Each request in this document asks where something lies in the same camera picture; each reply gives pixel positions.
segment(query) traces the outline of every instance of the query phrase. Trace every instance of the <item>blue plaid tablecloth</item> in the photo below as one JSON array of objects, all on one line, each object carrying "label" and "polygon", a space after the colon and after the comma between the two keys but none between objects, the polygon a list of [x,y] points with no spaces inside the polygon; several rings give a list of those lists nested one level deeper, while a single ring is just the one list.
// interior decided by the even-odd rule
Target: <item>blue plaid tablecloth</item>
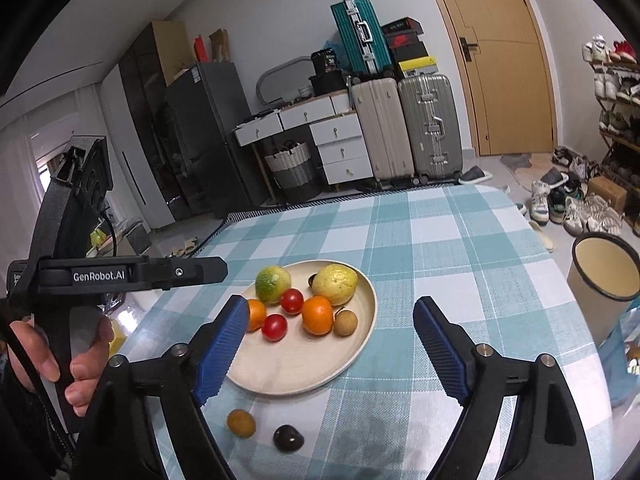
[{"label": "blue plaid tablecloth", "polygon": [[[554,355],[582,417],[595,477],[611,476],[609,396],[590,333],[558,266],[500,190],[412,190],[257,216],[212,238],[201,256],[213,255],[228,263],[225,282],[164,293],[123,346],[131,360],[188,341],[265,266],[347,262],[378,295],[367,345],[324,387],[265,399],[225,380],[209,399],[204,416],[239,480],[424,480],[462,409],[444,394],[415,335],[412,309],[421,296],[433,296],[450,322],[504,356]],[[513,397],[505,399],[480,478],[497,473],[514,406]],[[226,428],[235,408],[257,422],[247,440]],[[168,474],[181,478],[161,418],[154,424]],[[273,431],[282,424],[305,436],[299,452],[273,447]]]}]

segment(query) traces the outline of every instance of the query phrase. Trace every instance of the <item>human hand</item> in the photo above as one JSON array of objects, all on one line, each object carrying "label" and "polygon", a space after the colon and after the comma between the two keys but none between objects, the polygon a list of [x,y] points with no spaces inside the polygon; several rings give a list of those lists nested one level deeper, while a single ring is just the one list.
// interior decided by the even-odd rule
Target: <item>human hand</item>
[{"label": "human hand", "polygon": [[[11,328],[38,373],[53,383],[59,380],[58,363],[42,336],[34,329],[33,319],[29,322],[14,321],[11,323]],[[94,395],[98,379],[100,379],[102,370],[109,359],[109,342],[113,340],[113,337],[111,321],[107,317],[103,317],[98,323],[91,347],[71,361],[69,368],[75,381],[66,388],[65,397],[74,407],[77,416],[84,416],[89,407],[89,401]],[[27,372],[24,371],[11,348],[9,348],[9,359],[15,376],[22,386],[30,392],[34,391]]]}]

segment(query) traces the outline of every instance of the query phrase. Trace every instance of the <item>beige plate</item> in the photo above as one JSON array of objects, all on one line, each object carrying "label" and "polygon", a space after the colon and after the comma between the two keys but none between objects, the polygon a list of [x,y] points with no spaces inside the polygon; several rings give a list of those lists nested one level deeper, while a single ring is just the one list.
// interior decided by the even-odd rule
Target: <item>beige plate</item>
[{"label": "beige plate", "polygon": [[[308,286],[309,276],[326,265],[339,263],[309,260],[285,268],[291,274],[291,286],[300,290],[306,300],[313,295]],[[290,317],[281,306],[268,306],[268,314],[282,314],[287,318],[287,335],[271,343],[262,336],[261,330],[245,334],[229,368],[229,379],[256,394],[287,396],[313,390],[346,370],[367,343],[378,310],[371,282],[358,269],[355,271],[358,288],[345,305],[358,316],[358,327],[352,335],[338,337],[330,332],[322,337],[313,336],[302,328],[302,316]],[[242,296],[255,298],[255,283]]]}]

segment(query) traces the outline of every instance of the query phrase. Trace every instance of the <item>refrigerator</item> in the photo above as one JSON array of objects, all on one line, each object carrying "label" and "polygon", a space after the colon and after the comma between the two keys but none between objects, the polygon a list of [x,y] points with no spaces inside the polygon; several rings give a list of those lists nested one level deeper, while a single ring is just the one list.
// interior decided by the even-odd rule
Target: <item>refrigerator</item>
[{"label": "refrigerator", "polygon": [[166,90],[184,173],[203,190],[217,218],[259,208],[269,193],[251,148],[233,129],[250,115],[236,67],[199,62]]}]

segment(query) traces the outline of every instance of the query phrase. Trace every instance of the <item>red cherry tomato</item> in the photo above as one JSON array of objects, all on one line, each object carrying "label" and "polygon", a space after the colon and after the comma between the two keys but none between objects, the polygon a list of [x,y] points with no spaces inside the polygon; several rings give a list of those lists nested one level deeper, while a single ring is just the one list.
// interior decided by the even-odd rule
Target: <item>red cherry tomato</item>
[{"label": "red cherry tomato", "polygon": [[280,298],[280,304],[290,316],[300,314],[304,302],[305,298],[302,297],[302,292],[296,288],[288,288],[282,293],[282,297]]},{"label": "red cherry tomato", "polygon": [[271,342],[280,341],[287,333],[287,320],[281,314],[267,316],[262,324],[262,334]]}]

